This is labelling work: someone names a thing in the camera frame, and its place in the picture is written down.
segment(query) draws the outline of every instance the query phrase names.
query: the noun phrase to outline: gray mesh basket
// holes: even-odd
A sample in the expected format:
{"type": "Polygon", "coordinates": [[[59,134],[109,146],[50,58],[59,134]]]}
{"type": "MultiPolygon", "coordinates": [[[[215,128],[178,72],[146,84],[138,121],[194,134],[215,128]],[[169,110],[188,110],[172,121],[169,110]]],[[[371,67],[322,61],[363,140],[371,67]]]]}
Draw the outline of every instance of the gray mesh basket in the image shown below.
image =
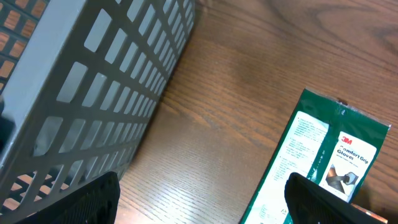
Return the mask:
{"type": "Polygon", "coordinates": [[[23,25],[0,30],[29,41],[20,58],[8,43],[0,55],[16,64],[0,80],[2,115],[16,124],[0,157],[0,223],[109,170],[123,176],[195,17],[193,0],[0,0],[0,21],[31,19],[21,1],[47,8],[30,39],[23,25]]]}

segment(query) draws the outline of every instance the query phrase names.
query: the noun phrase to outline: wood grain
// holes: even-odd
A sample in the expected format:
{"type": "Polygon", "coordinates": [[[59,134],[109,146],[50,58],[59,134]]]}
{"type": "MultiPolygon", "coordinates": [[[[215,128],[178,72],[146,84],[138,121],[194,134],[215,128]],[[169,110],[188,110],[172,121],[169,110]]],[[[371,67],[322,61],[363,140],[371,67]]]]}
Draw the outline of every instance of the wood grain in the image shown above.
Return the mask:
{"type": "Polygon", "coordinates": [[[307,86],[392,124],[355,199],[398,220],[398,1],[197,2],[117,223],[237,223],[307,86]]]}

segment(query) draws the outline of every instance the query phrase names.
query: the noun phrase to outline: basket grid hole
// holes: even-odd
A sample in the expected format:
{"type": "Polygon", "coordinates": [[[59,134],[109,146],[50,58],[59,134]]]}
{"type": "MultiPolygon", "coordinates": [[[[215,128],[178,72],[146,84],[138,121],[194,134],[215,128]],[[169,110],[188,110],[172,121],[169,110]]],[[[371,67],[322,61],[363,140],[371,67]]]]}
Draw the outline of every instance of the basket grid hole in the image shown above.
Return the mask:
{"type": "Polygon", "coordinates": [[[17,183],[13,183],[12,184],[12,187],[11,187],[11,190],[19,190],[19,189],[21,189],[22,187],[19,185],[19,184],[17,184],[17,183]]]}
{"type": "Polygon", "coordinates": [[[152,115],[152,113],[154,112],[156,107],[156,102],[154,102],[154,104],[152,105],[152,108],[150,109],[149,113],[148,113],[148,118],[152,115]]]}
{"type": "Polygon", "coordinates": [[[83,171],[83,175],[81,175],[81,177],[80,177],[78,184],[82,184],[82,183],[86,182],[90,173],[93,172],[93,168],[94,168],[94,165],[97,160],[98,160],[98,156],[94,156],[94,157],[90,158],[90,160],[87,162],[86,166],[79,167],[79,169],[84,169],[84,171],[83,171]]]}
{"type": "Polygon", "coordinates": [[[42,185],[40,187],[40,191],[45,193],[46,195],[50,194],[51,188],[47,185],[42,185]]]}
{"type": "Polygon", "coordinates": [[[14,30],[15,26],[17,25],[19,19],[21,18],[21,14],[18,12],[11,10],[7,16],[6,21],[4,21],[3,26],[7,27],[10,30],[14,30]]]}
{"type": "Polygon", "coordinates": [[[112,139],[111,139],[111,141],[109,143],[110,146],[115,144],[116,141],[118,140],[118,137],[119,137],[119,135],[120,135],[120,133],[122,131],[123,126],[124,126],[124,123],[119,123],[118,126],[116,127],[116,130],[115,130],[115,132],[113,134],[113,137],[112,137],[112,139]]]}
{"type": "Polygon", "coordinates": [[[14,46],[12,46],[12,49],[10,51],[10,55],[15,57],[15,58],[19,58],[22,54],[22,52],[24,51],[26,46],[26,42],[17,40],[14,44],[14,46]]]}
{"type": "Polygon", "coordinates": [[[184,36],[185,36],[185,32],[183,31],[182,32],[182,35],[180,36],[180,38],[179,38],[179,40],[178,40],[178,43],[177,43],[177,48],[179,49],[179,47],[180,47],[180,44],[181,44],[181,42],[182,42],[182,39],[184,38],[184,36]]]}
{"type": "Polygon", "coordinates": [[[74,62],[57,96],[57,101],[70,103],[86,72],[87,66],[74,62]]]}
{"type": "Polygon", "coordinates": [[[131,108],[132,108],[134,102],[136,101],[137,96],[138,96],[138,92],[137,92],[137,91],[134,91],[134,92],[132,93],[132,95],[131,95],[131,98],[130,98],[130,100],[129,100],[129,103],[128,103],[127,106],[126,106],[126,109],[124,110],[124,114],[130,113],[131,108]]]}
{"type": "Polygon", "coordinates": [[[150,35],[148,37],[148,40],[147,40],[147,43],[148,43],[149,46],[152,46],[152,44],[154,43],[154,40],[155,40],[157,34],[160,31],[160,27],[162,27],[162,22],[157,19],[156,23],[155,23],[155,26],[152,29],[152,32],[150,33],[150,35]]]}
{"type": "Polygon", "coordinates": [[[111,16],[104,9],[101,9],[84,43],[88,50],[97,51],[111,21],[111,16]]]}
{"type": "Polygon", "coordinates": [[[69,132],[59,150],[59,153],[69,152],[73,149],[85,123],[86,121],[84,119],[75,119],[73,121],[72,125],[70,126],[69,132]]]}
{"type": "Polygon", "coordinates": [[[134,152],[136,151],[137,146],[133,146],[131,147],[131,151],[130,154],[127,156],[126,160],[124,161],[124,163],[130,162],[132,155],[134,154],[134,152]]]}
{"type": "Polygon", "coordinates": [[[118,103],[116,103],[116,106],[113,109],[113,112],[118,113],[122,109],[129,93],[130,93],[130,88],[124,87],[122,94],[120,95],[120,98],[118,100],[118,103]]]}
{"type": "Polygon", "coordinates": [[[111,122],[111,121],[108,122],[108,123],[106,124],[106,126],[105,126],[105,128],[104,128],[104,131],[102,132],[102,135],[101,135],[101,137],[99,138],[99,141],[98,141],[96,147],[104,146],[106,140],[107,140],[108,137],[109,137],[109,134],[111,133],[111,130],[112,130],[112,128],[113,128],[113,125],[114,125],[114,122],[111,122]]]}
{"type": "Polygon", "coordinates": [[[14,200],[13,198],[7,198],[4,201],[3,206],[5,206],[6,208],[8,208],[10,210],[15,210],[18,208],[19,202],[14,200]]]}
{"type": "Polygon", "coordinates": [[[116,56],[118,56],[118,53],[122,47],[122,44],[124,40],[126,39],[127,34],[122,30],[119,29],[118,33],[116,33],[116,36],[114,37],[112,44],[108,50],[108,53],[105,55],[105,60],[109,63],[113,63],[116,56]]]}
{"type": "Polygon", "coordinates": [[[139,79],[139,83],[142,84],[144,82],[144,80],[147,78],[148,73],[150,71],[150,69],[152,68],[152,62],[151,60],[148,60],[147,65],[145,66],[145,69],[139,79]]]}
{"type": "Polygon", "coordinates": [[[170,66],[172,65],[172,62],[173,62],[173,60],[174,60],[174,57],[175,57],[175,55],[173,54],[173,55],[172,55],[172,58],[169,60],[169,64],[167,65],[166,72],[169,71],[170,66]]]}
{"type": "Polygon", "coordinates": [[[164,43],[164,40],[166,39],[166,33],[164,32],[164,30],[162,31],[162,35],[160,35],[159,40],[157,41],[157,44],[155,46],[154,49],[154,53],[157,54],[161,48],[161,46],[164,43]]]}
{"type": "Polygon", "coordinates": [[[119,161],[120,165],[123,165],[123,164],[125,164],[125,163],[128,161],[128,159],[129,159],[129,157],[130,157],[130,155],[131,155],[131,152],[132,152],[132,147],[130,147],[130,148],[126,151],[126,155],[123,156],[123,158],[120,158],[120,161],[119,161]]]}
{"type": "Polygon", "coordinates": [[[184,8],[187,7],[187,4],[188,4],[188,0],[184,0],[184,3],[183,3],[184,8]]]}
{"type": "Polygon", "coordinates": [[[125,72],[127,70],[127,68],[130,66],[131,64],[131,60],[133,58],[133,56],[135,56],[136,52],[137,52],[138,46],[136,43],[132,42],[129,50],[126,53],[126,56],[123,59],[122,64],[120,65],[120,71],[125,72]]]}
{"type": "Polygon", "coordinates": [[[167,65],[167,62],[169,62],[170,57],[171,57],[171,55],[172,55],[172,52],[173,52],[173,49],[170,48],[170,49],[169,49],[169,52],[167,53],[166,59],[165,59],[164,62],[163,62],[163,67],[167,65]]]}
{"type": "Polygon", "coordinates": [[[152,83],[152,80],[154,79],[156,73],[157,73],[157,68],[154,67],[154,69],[153,69],[152,72],[150,73],[150,76],[149,76],[149,78],[148,78],[147,83],[145,84],[145,87],[146,87],[146,88],[148,88],[149,85],[150,85],[150,83],[152,83]]]}
{"type": "Polygon", "coordinates": [[[188,32],[191,32],[192,27],[193,27],[193,21],[191,22],[191,25],[189,25],[188,32]]]}
{"type": "Polygon", "coordinates": [[[175,4],[174,4],[174,7],[172,9],[172,12],[170,13],[170,16],[169,16],[169,20],[168,20],[169,25],[172,24],[177,11],[178,11],[178,2],[176,1],[175,4]]]}
{"type": "Polygon", "coordinates": [[[144,3],[144,0],[134,0],[131,3],[129,10],[127,11],[127,17],[131,22],[134,22],[136,19],[138,12],[141,9],[142,3],[144,3]]]}
{"type": "Polygon", "coordinates": [[[173,26],[173,29],[172,29],[172,34],[173,35],[175,34],[175,31],[177,30],[178,25],[180,25],[180,22],[181,22],[181,14],[178,14],[177,19],[175,20],[174,26],[173,26]]]}
{"type": "Polygon", "coordinates": [[[91,107],[95,103],[100,91],[104,85],[106,76],[101,73],[97,73],[93,82],[91,83],[90,89],[87,91],[85,99],[83,100],[82,106],[91,107]]]}
{"type": "Polygon", "coordinates": [[[160,96],[160,94],[162,93],[162,91],[163,91],[165,85],[166,85],[166,80],[164,80],[164,81],[162,82],[162,85],[161,85],[160,88],[159,88],[159,92],[157,93],[158,96],[160,96]]]}
{"type": "Polygon", "coordinates": [[[144,99],[144,95],[143,94],[141,94],[141,96],[139,96],[139,98],[138,98],[138,101],[137,101],[137,104],[136,104],[136,106],[134,107],[134,110],[132,111],[132,115],[136,115],[136,113],[137,113],[137,111],[138,111],[138,108],[140,107],[140,105],[141,105],[141,103],[142,103],[142,100],[144,99]]]}
{"type": "Polygon", "coordinates": [[[164,47],[163,47],[162,53],[160,53],[160,56],[159,56],[159,60],[160,60],[160,61],[163,60],[164,55],[166,54],[167,50],[169,49],[169,46],[170,46],[170,41],[167,40],[167,41],[166,41],[166,44],[165,44],[164,47]]]}
{"type": "Polygon", "coordinates": [[[164,5],[163,5],[163,12],[164,13],[166,13],[169,10],[171,2],[172,2],[172,0],[166,0],[166,2],[164,2],[164,5]]]}
{"type": "Polygon", "coordinates": [[[144,52],[141,52],[138,61],[134,67],[134,69],[132,70],[131,73],[131,78],[136,78],[139,71],[141,70],[142,65],[144,64],[145,60],[147,58],[147,55],[144,52]]]}
{"type": "Polygon", "coordinates": [[[120,163],[121,163],[121,161],[123,160],[123,156],[124,156],[124,153],[126,152],[126,149],[123,149],[122,150],[122,153],[120,153],[120,157],[119,157],[119,159],[118,159],[118,163],[116,164],[116,167],[118,167],[118,166],[120,166],[120,163]]]}
{"type": "Polygon", "coordinates": [[[32,35],[33,30],[35,29],[35,27],[36,27],[36,23],[33,22],[32,20],[28,19],[28,20],[26,21],[26,23],[25,23],[24,28],[22,29],[21,34],[22,34],[24,37],[28,37],[28,38],[29,38],[29,37],[31,37],[31,35],[32,35]]]}
{"type": "Polygon", "coordinates": [[[156,78],[155,78],[155,81],[153,82],[152,86],[150,87],[150,90],[151,90],[151,91],[155,88],[156,83],[157,83],[157,81],[159,80],[159,78],[160,78],[161,76],[162,76],[162,74],[160,74],[160,72],[159,72],[159,73],[157,74],[156,78]]]}
{"type": "Polygon", "coordinates": [[[62,124],[62,118],[49,116],[43,123],[43,126],[37,135],[33,156],[42,156],[47,153],[52,141],[62,124]]]}
{"type": "Polygon", "coordinates": [[[119,153],[119,151],[116,151],[116,152],[113,153],[113,155],[111,156],[111,158],[110,158],[110,160],[108,162],[108,165],[106,166],[106,169],[105,169],[104,172],[107,172],[107,171],[111,170],[114,167],[115,160],[116,160],[116,157],[118,156],[118,153],[119,153]]]}
{"type": "Polygon", "coordinates": [[[131,123],[128,123],[126,125],[126,128],[124,128],[124,131],[123,131],[123,134],[122,134],[122,136],[120,138],[120,142],[119,143],[123,143],[124,142],[124,140],[126,139],[127,133],[130,131],[130,128],[131,128],[131,123]]]}
{"type": "Polygon", "coordinates": [[[0,50],[4,49],[9,38],[10,36],[8,34],[0,32],[0,50]]]}
{"type": "Polygon", "coordinates": [[[91,147],[95,136],[98,133],[98,130],[100,129],[102,124],[102,121],[93,121],[93,124],[91,125],[90,129],[87,132],[86,138],[83,141],[83,144],[81,145],[80,149],[88,149],[91,147]]]}
{"type": "Polygon", "coordinates": [[[0,68],[0,77],[8,78],[13,68],[14,68],[14,63],[7,60],[4,61],[0,68]]]}
{"type": "Polygon", "coordinates": [[[191,12],[191,14],[190,14],[190,16],[189,16],[189,18],[187,20],[187,25],[189,25],[191,23],[192,18],[193,18],[193,12],[191,12]]]}
{"type": "Polygon", "coordinates": [[[101,110],[109,109],[109,106],[113,102],[114,97],[115,97],[116,92],[118,91],[119,87],[120,87],[120,83],[118,83],[117,81],[112,82],[111,87],[109,88],[109,90],[105,96],[105,99],[102,102],[102,105],[100,107],[101,110]]]}
{"type": "Polygon", "coordinates": [[[32,9],[32,15],[40,18],[44,12],[44,9],[46,7],[46,3],[43,0],[38,0],[35,4],[35,6],[32,9]]]}
{"type": "Polygon", "coordinates": [[[102,172],[104,171],[104,168],[105,168],[105,163],[108,160],[108,158],[109,158],[109,154],[105,154],[101,158],[95,172],[93,173],[93,177],[97,177],[98,175],[102,174],[102,172]]]}
{"type": "Polygon", "coordinates": [[[138,124],[134,124],[132,126],[132,129],[130,131],[129,137],[127,138],[127,142],[131,141],[132,135],[134,134],[134,132],[136,132],[137,126],[138,126],[138,124]]]}
{"type": "Polygon", "coordinates": [[[142,138],[142,135],[144,134],[146,127],[147,127],[147,124],[144,124],[144,126],[141,129],[141,133],[139,135],[139,138],[142,138]]]}
{"type": "Polygon", "coordinates": [[[183,27],[183,25],[181,24],[180,27],[178,28],[177,35],[174,38],[174,42],[177,42],[178,38],[180,37],[181,31],[182,31],[182,27],[183,27]]]}
{"type": "Polygon", "coordinates": [[[182,45],[180,46],[180,49],[178,50],[178,54],[181,54],[182,49],[183,49],[183,47],[184,47],[186,41],[187,41],[187,40],[184,38],[184,40],[182,41],[182,45]]]}
{"type": "Polygon", "coordinates": [[[141,128],[142,128],[142,124],[139,124],[138,130],[137,130],[137,132],[136,132],[136,135],[134,136],[134,140],[136,140],[137,137],[139,136],[139,133],[140,133],[140,131],[141,131],[141,128]]]}
{"type": "Polygon", "coordinates": [[[147,108],[145,109],[144,117],[146,117],[146,116],[147,116],[147,114],[148,114],[148,111],[149,111],[149,109],[150,109],[150,106],[152,105],[152,103],[153,103],[153,100],[150,100],[150,101],[149,101],[149,103],[148,103],[148,106],[147,106],[147,108]]]}
{"type": "Polygon", "coordinates": [[[175,63],[177,63],[177,60],[176,60],[176,59],[173,60],[173,64],[172,64],[172,66],[170,67],[169,76],[170,76],[170,74],[172,73],[173,68],[175,67],[175,63]]]}
{"type": "Polygon", "coordinates": [[[21,7],[21,9],[25,9],[28,2],[29,2],[29,0],[16,0],[15,4],[19,7],[21,7]]]}
{"type": "Polygon", "coordinates": [[[157,83],[157,86],[156,86],[156,89],[155,89],[154,93],[157,93],[157,90],[159,89],[160,84],[162,83],[163,79],[164,79],[163,77],[160,78],[159,82],[157,83]]]}
{"type": "Polygon", "coordinates": [[[188,13],[191,11],[192,8],[192,2],[189,3],[189,6],[187,8],[187,10],[185,11],[185,18],[188,17],[188,13]]]}
{"type": "Polygon", "coordinates": [[[155,9],[152,6],[152,4],[150,4],[144,18],[141,21],[139,28],[138,28],[138,32],[141,35],[144,35],[147,32],[148,26],[149,26],[150,22],[152,22],[154,15],[155,15],[155,9]]]}
{"type": "Polygon", "coordinates": [[[138,116],[142,115],[142,113],[144,112],[144,109],[147,106],[148,101],[149,101],[149,98],[148,97],[145,98],[144,103],[142,104],[141,109],[139,110],[138,116]]]}
{"type": "Polygon", "coordinates": [[[76,173],[79,171],[80,165],[81,165],[82,162],[83,162],[82,160],[80,160],[80,161],[75,161],[75,162],[71,165],[71,167],[70,167],[70,169],[69,169],[69,171],[68,171],[68,175],[67,175],[67,177],[65,178],[65,180],[60,180],[60,181],[63,181],[63,183],[62,183],[62,185],[61,185],[61,187],[60,187],[60,190],[59,190],[60,192],[62,192],[62,191],[64,191],[64,190],[66,190],[67,188],[69,188],[69,186],[70,186],[72,180],[75,178],[76,173]]]}

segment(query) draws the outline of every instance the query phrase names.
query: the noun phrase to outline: glove package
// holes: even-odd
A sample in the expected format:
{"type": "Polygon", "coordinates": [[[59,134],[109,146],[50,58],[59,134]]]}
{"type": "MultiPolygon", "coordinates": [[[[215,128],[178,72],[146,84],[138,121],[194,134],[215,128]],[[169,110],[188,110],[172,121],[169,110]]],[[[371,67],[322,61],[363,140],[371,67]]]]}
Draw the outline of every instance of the glove package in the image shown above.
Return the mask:
{"type": "Polygon", "coordinates": [[[293,172],[350,202],[390,127],[344,101],[305,89],[241,223],[292,223],[284,189],[293,172]]]}

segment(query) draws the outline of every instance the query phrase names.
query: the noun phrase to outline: black plastic piece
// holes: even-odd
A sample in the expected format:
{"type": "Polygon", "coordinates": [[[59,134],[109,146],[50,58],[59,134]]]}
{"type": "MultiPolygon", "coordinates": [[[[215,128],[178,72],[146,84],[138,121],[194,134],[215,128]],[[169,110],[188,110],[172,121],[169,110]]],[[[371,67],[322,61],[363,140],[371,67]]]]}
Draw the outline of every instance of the black plastic piece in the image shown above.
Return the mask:
{"type": "Polygon", "coordinates": [[[294,224],[382,224],[298,173],[286,182],[285,200],[294,224]]]}
{"type": "Polygon", "coordinates": [[[118,176],[115,172],[108,172],[18,224],[114,223],[119,197],[118,176]]]}
{"type": "MultiPolygon", "coordinates": [[[[0,95],[0,114],[2,114],[3,109],[4,109],[4,100],[0,95]]],[[[2,116],[0,116],[0,152],[7,144],[11,136],[11,133],[14,131],[14,129],[15,129],[15,123],[13,121],[10,121],[7,118],[3,118],[2,116]]]]}

